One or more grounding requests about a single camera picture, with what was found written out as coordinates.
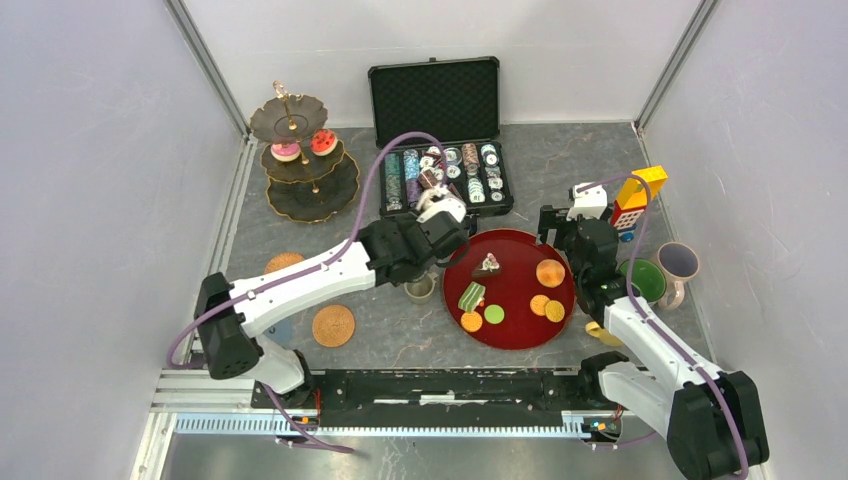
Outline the orange peach bun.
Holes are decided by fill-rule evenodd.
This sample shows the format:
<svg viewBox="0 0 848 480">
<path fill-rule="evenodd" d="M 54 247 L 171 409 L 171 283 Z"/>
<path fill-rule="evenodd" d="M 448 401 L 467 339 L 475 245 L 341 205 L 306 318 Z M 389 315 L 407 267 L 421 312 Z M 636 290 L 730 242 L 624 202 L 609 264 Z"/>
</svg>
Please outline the orange peach bun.
<svg viewBox="0 0 848 480">
<path fill-rule="evenodd" d="M 537 281 L 546 288 L 560 286 L 566 278 L 565 266 L 557 260 L 545 259 L 540 261 L 535 268 Z"/>
</svg>

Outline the chocolate cake slice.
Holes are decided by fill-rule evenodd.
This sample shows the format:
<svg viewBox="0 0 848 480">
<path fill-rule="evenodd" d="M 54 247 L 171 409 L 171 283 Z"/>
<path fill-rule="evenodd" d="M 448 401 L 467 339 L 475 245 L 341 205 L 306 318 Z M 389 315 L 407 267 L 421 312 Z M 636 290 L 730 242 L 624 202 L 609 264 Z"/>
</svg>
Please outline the chocolate cake slice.
<svg viewBox="0 0 848 480">
<path fill-rule="evenodd" d="M 472 279 L 486 278 L 498 275 L 501 272 L 501 265 L 495 255 L 491 252 L 487 253 L 484 258 L 474 267 L 471 272 Z"/>
</svg>

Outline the white rectangular pastry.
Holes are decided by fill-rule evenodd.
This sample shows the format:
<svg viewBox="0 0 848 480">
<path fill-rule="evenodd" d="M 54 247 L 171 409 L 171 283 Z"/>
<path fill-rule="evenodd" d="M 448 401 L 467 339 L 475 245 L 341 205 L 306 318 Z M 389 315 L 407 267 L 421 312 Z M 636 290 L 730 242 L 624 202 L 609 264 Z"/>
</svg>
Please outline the white rectangular pastry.
<svg viewBox="0 0 848 480">
<path fill-rule="evenodd" d="M 472 281 L 461 294 L 457 306 L 464 312 L 473 312 L 481 302 L 484 301 L 486 287 L 476 281 Z"/>
</svg>

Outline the red frosted donut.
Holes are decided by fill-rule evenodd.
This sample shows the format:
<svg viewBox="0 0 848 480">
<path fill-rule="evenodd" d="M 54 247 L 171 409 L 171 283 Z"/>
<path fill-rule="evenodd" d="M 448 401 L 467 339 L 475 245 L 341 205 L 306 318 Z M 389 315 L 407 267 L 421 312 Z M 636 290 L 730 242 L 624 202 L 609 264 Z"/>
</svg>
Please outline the red frosted donut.
<svg viewBox="0 0 848 480">
<path fill-rule="evenodd" d="M 339 139 L 335 132 L 329 129 L 319 129 L 311 137 L 310 149 L 314 155 L 325 157 L 338 146 Z"/>
</svg>

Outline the pink frosted donut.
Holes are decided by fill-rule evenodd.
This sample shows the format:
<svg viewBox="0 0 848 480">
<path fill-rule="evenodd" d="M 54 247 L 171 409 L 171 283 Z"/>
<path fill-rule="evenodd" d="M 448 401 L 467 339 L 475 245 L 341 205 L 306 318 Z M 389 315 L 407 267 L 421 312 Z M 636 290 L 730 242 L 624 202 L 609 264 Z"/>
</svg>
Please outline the pink frosted donut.
<svg viewBox="0 0 848 480">
<path fill-rule="evenodd" d="M 297 160 L 301 155 L 298 143 L 276 143 L 270 146 L 271 155 L 279 162 L 287 163 Z"/>
</svg>

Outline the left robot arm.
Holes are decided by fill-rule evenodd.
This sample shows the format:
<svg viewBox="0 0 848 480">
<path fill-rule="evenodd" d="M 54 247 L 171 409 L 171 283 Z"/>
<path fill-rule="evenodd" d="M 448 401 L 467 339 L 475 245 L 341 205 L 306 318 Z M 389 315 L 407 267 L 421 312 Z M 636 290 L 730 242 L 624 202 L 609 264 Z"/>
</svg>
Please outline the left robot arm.
<svg viewBox="0 0 848 480">
<path fill-rule="evenodd" d="M 266 331 L 296 313 L 336 297 L 384 284 L 399 286 L 423 276 L 469 242 L 462 221 L 441 212 L 377 220 L 324 253 L 290 267 L 242 280 L 222 273 L 204 278 L 195 323 L 209 376 L 246 375 L 271 388 L 290 407 L 314 394 L 307 364 Z"/>
</svg>

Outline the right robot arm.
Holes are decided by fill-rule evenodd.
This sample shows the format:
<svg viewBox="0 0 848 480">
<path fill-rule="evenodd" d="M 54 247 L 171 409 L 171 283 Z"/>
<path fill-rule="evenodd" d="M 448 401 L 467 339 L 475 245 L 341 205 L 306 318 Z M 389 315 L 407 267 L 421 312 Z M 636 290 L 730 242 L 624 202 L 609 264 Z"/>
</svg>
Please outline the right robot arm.
<svg viewBox="0 0 848 480">
<path fill-rule="evenodd" d="M 698 355 L 656 315 L 620 271 L 618 234 L 606 219 L 544 205 L 537 232 L 540 242 L 555 235 L 580 309 L 642 363 L 620 353 L 583 360 L 577 392 L 585 405 L 612 401 L 634 413 L 665 440 L 687 479 L 743 478 L 769 460 L 754 381 Z"/>
</svg>

